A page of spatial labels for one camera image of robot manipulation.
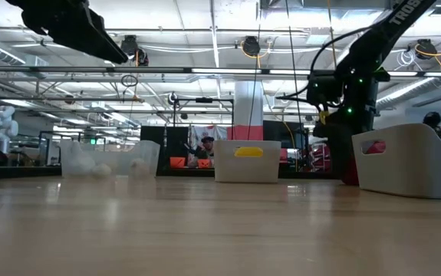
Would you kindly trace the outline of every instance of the ceiling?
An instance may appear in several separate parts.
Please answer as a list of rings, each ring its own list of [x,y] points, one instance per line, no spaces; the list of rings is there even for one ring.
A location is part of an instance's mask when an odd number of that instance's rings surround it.
[[[290,1],[290,5],[297,5],[298,0]],[[91,8],[101,15],[105,20],[106,29],[112,38],[119,43],[124,35],[137,35],[138,44],[145,49],[150,59],[150,67],[224,67],[224,68],[255,68],[256,59],[246,57],[236,46],[243,41],[246,35],[257,35],[258,28],[267,31],[286,31],[291,26],[293,31],[293,58],[295,67],[298,70],[308,69],[316,51],[326,41],[331,39],[330,22],[327,15],[327,7],[321,6],[321,1],[306,1],[305,8],[291,9],[290,20],[286,13],[273,9],[264,12],[262,19],[257,19],[256,0],[91,0]],[[334,8],[331,9],[333,16],[334,36],[342,35],[356,28],[370,25],[378,20],[386,12],[389,1],[349,1],[333,0]],[[212,38],[212,18],[214,19],[217,34],[216,44],[218,45],[218,60],[214,51]],[[175,32],[161,30],[179,30]],[[437,50],[441,53],[441,16],[425,14],[403,37],[397,42],[393,53],[385,60],[383,66],[389,71],[437,71],[439,68],[436,60],[428,61],[414,60],[408,62],[409,58],[403,57],[403,49],[408,45],[414,46],[417,39],[430,39]],[[344,39],[336,43],[334,50],[338,57],[344,49],[350,45],[354,38]],[[292,54],[290,36],[277,35],[273,32],[262,32],[260,45],[269,52],[260,60],[261,68],[269,69],[292,69]],[[0,0],[0,47],[11,53],[24,57],[34,55],[46,61],[51,66],[62,67],[110,67],[130,66],[129,64],[110,64],[99,58],[91,57],[81,52],[59,47],[53,44],[51,38],[42,37],[25,29],[21,20],[21,10],[18,7]],[[318,59],[316,67],[331,68],[334,64],[332,51],[325,51]],[[51,85],[44,93],[45,97],[63,97],[72,94],[75,97],[99,97],[109,99],[116,97],[126,90],[119,81],[110,82],[70,82],[69,74],[48,74],[55,79],[61,77],[67,81],[41,81],[40,92]],[[74,74],[71,77],[99,77],[99,74]],[[35,95],[36,83],[26,81],[25,75],[2,74],[0,79],[20,87],[18,93]],[[172,91],[185,98],[194,97],[218,97],[232,98],[235,79],[230,76],[217,78],[200,78],[191,83],[184,80],[195,76],[180,76],[182,83],[170,81],[173,75],[166,75],[166,80],[159,81],[162,74],[138,74],[139,78],[147,78],[145,83],[129,88],[125,97],[132,97],[137,93],[139,97],[146,100],[146,103],[119,103],[106,102],[106,108],[115,110],[166,110],[170,108],[166,99]],[[303,87],[304,78],[297,82],[297,87]],[[380,90],[386,90],[395,85],[395,82],[381,84]],[[265,112],[270,110],[283,112],[284,110],[295,110],[294,103],[274,100],[273,96],[283,93],[295,92],[295,83],[288,77],[276,79],[263,79],[262,85],[266,94]],[[35,103],[38,106],[48,108],[61,108],[65,110],[91,108],[90,103],[77,101],[68,105],[62,102]],[[223,110],[217,103],[205,105],[204,103],[190,103],[185,110]],[[302,104],[303,112],[313,112],[311,106]],[[61,113],[55,114],[59,118],[78,117],[90,120],[92,123],[103,124],[97,120],[96,115],[86,113]],[[152,114],[131,114],[131,120],[142,124],[164,124],[164,117]],[[286,116],[285,120],[296,121],[296,116]],[[222,123],[229,122],[229,115],[194,115],[189,116],[184,123]]]

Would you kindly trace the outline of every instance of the pink object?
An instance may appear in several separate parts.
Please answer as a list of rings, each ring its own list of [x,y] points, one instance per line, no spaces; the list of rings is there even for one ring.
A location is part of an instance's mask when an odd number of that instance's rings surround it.
[[[232,128],[227,127],[228,140],[263,141],[263,126],[234,126],[233,134]]]

